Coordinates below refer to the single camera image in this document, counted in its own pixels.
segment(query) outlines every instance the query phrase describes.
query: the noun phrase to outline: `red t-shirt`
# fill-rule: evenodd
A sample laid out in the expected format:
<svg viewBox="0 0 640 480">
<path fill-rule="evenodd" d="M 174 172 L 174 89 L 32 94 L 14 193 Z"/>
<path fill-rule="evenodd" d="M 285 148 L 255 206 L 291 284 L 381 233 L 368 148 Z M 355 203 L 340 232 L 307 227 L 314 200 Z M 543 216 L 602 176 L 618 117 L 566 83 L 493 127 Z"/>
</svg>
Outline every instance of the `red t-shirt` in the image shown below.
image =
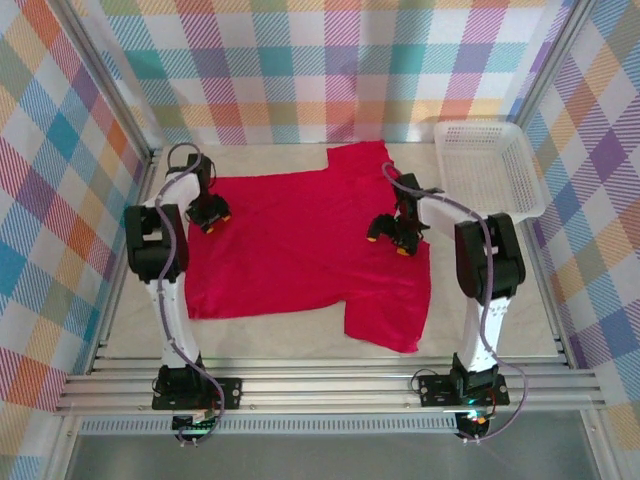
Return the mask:
<svg viewBox="0 0 640 480">
<path fill-rule="evenodd" d="M 189 227 L 186 298 L 192 319 L 295 312 L 346 302 L 345 333 L 417 350 L 427 318 L 429 245 L 398 255 L 371 221 L 394 213 L 383 142 L 327 150 L 324 170 L 218 178 L 233 217 L 205 235 Z"/>
</svg>

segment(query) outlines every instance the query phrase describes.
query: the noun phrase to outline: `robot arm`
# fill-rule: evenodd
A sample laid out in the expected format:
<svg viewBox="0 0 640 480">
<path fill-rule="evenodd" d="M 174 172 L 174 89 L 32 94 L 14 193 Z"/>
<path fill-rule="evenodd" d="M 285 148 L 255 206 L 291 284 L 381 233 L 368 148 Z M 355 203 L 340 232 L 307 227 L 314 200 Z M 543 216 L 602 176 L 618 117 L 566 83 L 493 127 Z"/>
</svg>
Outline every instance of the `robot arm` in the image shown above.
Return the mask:
<svg viewBox="0 0 640 480">
<path fill-rule="evenodd" d="M 495 352 L 504 315 L 518 285 L 525 279 L 524 262 L 513 222 L 506 214 L 490 215 L 484 219 L 492 244 L 492 251 L 487 252 L 479 222 L 470 221 L 468 214 L 461 209 L 438 201 L 438 197 L 444 194 L 441 190 L 424 191 L 430 195 L 422 197 L 402 190 L 399 186 L 413 192 L 419 191 L 420 187 L 415 175 L 397 174 L 394 180 L 397 213 L 395 216 L 386 214 L 374 219 L 369 228 L 369 240 L 374 241 L 385 234 L 396 245 L 398 253 L 411 256 L 419 248 L 422 230 L 438 230 L 455 243 L 458 284 L 467 296 L 461 349 L 454 354 L 448 380 L 431 379 L 434 383 L 425 388 L 430 393 L 427 400 L 423 399 L 423 404 L 438 405 L 437 402 L 446 401 L 451 405 L 465 405 L 475 402 L 478 395 L 488 390 L 500 393 L 497 387 L 504 378 L 498 375 L 497 362 L 483 342 L 480 320 L 485 309 L 487 255 L 491 255 L 493 291 L 483 332 L 488 346 Z"/>
<path fill-rule="evenodd" d="M 202 156 L 200 164 L 185 173 L 197 162 L 197 158 L 196 154 L 189 155 L 186 166 L 169 170 L 165 185 L 174 183 L 162 197 L 155 196 L 125 211 L 129 267 L 145 283 L 160 329 L 166 333 L 162 367 L 154 386 L 152 408 L 156 410 L 207 410 L 212 408 L 216 396 L 211 382 L 192 366 L 194 364 L 204 370 L 185 300 L 184 282 L 189 251 L 183 218 L 189 217 L 203 232 L 209 233 L 216 222 L 229 219 L 230 210 L 222 197 L 208 191 L 212 166 L 209 158 Z M 158 203 L 169 219 L 176 248 L 173 261 L 160 280 L 160 285 L 161 271 L 171 257 L 172 240 L 156 210 Z M 164 318 L 160 312 L 161 301 Z"/>
</svg>

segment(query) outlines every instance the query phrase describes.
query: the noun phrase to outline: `mounting plate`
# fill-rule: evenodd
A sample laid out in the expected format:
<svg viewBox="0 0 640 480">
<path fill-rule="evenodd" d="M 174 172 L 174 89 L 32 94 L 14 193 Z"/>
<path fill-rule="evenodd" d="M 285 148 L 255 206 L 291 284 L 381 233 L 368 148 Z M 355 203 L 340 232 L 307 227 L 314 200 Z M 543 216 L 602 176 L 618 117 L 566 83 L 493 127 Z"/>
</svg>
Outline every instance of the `mounting plate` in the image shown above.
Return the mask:
<svg viewBox="0 0 640 480">
<path fill-rule="evenodd" d="M 240 399 L 242 398 L 242 379 L 241 378 L 225 378 L 216 377 L 216 380 L 222 387 L 224 392 L 224 408 L 225 410 L 238 410 L 240 408 Z M 202 410 L 211 407 L 203 405 L 203 398 L 214 399 L 215 408 L 220 408 L 220 399 L 218 392 L 213 384 L 207 382 L 209 390 L 205 395 L 198 396 L 158 396 L 154 395 L 151 402 L 153 410 Z"/>
<path fill-rule="evenodd" d="M 449 375 L 422 375 L 418 377 L 418 391 L 420 392 L 420 404 L 423 407 L 458 407 L 467 405 L 470 407 L 490 407 L 493 405 L 493 400 L 488 394 L 488 390 L 486 396 L 480 397 L 472 403 L 461 403 L 449 380 Z M 497 376 L 493 393 L 496 397 L 496 405 L 509 405 L 509 392 L 504 375 Z"/>
</svg>

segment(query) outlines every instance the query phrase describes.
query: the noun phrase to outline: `plaid wall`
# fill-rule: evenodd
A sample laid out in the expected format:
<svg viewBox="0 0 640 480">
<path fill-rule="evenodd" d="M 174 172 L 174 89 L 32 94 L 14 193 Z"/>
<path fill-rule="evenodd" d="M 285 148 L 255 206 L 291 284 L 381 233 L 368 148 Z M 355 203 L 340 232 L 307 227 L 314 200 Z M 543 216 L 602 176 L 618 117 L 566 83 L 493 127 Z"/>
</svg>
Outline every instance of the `plaid wall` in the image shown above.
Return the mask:
<svg viewBox="0 0 640 480">
<path fill-rule="evenodd" d="M 517 112 L 573 0 L 75 0 L 153 146 L 429 139 Z"/>
<path fill-rule="evenodd" d="M 571 344 L 640 472 L 640 0 L 602 0 L 528 135 L 553 203 L 536 223 Z"/>
<path fill-rule="evenodd" d="M 142 162 L 45 0 L 0 0 L 0 478 L 35 478 Z"/>
</svg>

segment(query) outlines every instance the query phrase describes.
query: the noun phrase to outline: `plastic basket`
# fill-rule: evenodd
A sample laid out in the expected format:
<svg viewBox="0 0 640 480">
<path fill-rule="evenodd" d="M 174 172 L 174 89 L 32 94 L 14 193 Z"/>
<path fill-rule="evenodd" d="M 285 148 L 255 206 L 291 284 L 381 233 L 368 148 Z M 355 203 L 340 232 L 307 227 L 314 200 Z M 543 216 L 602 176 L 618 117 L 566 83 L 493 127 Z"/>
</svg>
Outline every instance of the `plastic basket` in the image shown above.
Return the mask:
<svg viewBox="0 0 640 480">
<path fill-rule="evenodd" d="M 517 125 L 440 122 L 434 130 L 442 188 L 483 215 L 505 212 L 514 223 L 545 209 L 533 150 Z"/>
</svg>

